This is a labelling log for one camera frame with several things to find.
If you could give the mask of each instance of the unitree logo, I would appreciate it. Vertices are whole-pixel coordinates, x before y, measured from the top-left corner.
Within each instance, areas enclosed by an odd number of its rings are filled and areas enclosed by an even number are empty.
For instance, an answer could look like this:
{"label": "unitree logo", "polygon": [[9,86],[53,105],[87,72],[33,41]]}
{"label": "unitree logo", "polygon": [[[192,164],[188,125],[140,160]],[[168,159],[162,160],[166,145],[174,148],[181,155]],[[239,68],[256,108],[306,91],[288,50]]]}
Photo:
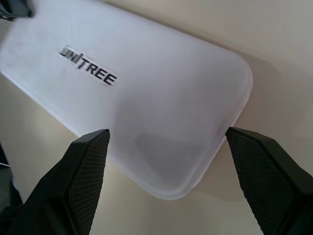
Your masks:
{"label": "unitree logo", "polygon": [[111,86],[117,80],[117,76],[109,69],[89,59],[83,52],[77,52],[73,48],[65,47],[60,55],[71,61],[76,68],[105,85]]}

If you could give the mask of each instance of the white plastic box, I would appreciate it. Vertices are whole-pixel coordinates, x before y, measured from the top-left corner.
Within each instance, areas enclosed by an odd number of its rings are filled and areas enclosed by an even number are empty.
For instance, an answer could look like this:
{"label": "white plastic box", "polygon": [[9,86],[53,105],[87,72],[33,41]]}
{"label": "white plastic box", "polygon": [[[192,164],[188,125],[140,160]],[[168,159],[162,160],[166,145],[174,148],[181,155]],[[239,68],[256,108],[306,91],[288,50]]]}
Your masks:
{"label": "white plastic box", "polygon": [[148,193],[186,195],[249,98],[246,62],[95,0],[33,4],[1,47],[1,73],[77,136],[110,129],[109,160]]}

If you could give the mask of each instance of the black object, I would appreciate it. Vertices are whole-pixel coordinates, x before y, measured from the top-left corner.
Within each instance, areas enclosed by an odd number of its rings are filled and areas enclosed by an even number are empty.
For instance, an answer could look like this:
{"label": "black object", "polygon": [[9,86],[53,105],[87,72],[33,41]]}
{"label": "black object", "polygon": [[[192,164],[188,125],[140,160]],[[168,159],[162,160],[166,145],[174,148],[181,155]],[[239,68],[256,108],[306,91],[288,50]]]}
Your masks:
{"label": "black object", "polygon": [[38,182],[6,231],[8,235],[88,235],[98,205],[110,133],[74,141]]}
{"label": "black object", "polygon": [[16,17],[31,17],[26,0],[0,0],[0,19],[12,21]]}
{"label": "black object", "polygon": [[3,151],[1,143],[0,143],[0,170],[8,168],[8,166],[6,166],[6,165],[9,165],[9,163],[5,157],[4,151]]}
{"label": "black object", "polygon": [[313,178],[273,139],[229,128],[239,183],[265,235],[313,234]]}
{"label": "black object", "polygon": [[10,206],[15,207],[21,205],[22,199],[20,193],[16,190],[13,185],[13,181],[10,182]]}

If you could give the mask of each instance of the beige wall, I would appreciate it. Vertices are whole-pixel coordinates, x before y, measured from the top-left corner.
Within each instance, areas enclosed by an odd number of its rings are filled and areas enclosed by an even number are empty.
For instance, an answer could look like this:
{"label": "beige wall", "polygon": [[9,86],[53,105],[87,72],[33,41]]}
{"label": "beige wall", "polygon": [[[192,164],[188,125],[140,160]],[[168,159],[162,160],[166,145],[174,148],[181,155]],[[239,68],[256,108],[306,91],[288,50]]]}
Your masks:
{"label": "beige wall", "polygon": [[108,2],[240,54],[254,88],[236,125],[275,138],[313,174],[313,1]]}

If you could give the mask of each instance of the white surface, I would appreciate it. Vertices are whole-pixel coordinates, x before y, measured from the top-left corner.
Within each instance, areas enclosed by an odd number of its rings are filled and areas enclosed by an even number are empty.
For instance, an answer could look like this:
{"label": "white surface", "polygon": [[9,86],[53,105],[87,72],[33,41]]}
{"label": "white surface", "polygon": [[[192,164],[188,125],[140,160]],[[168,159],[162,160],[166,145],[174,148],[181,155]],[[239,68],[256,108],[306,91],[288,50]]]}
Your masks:
{"label": "white surface", "polygon": [[[236,126],[275,138],[313,174],[313,1],[110,1],[239,53],[251,67],[254,86]],[[75,138],[19,89],[0,79],[0,141],[22,185],[23,200]],[[201,182],[174,201],[150,196],[108,163],[90,233],[100,234],[262,232],[242,194],[225,143]]]}
{"label": "white surface", "polygon": [[[33,4],[35,17],[16,21],[2,44],[1,73],[76,135],[110,129],[108,159],[147,192],[185,196],[248,100],[248,65],[102,2]],[[66,45],[118,74],[116,84],[104,86],[62,59]]]}

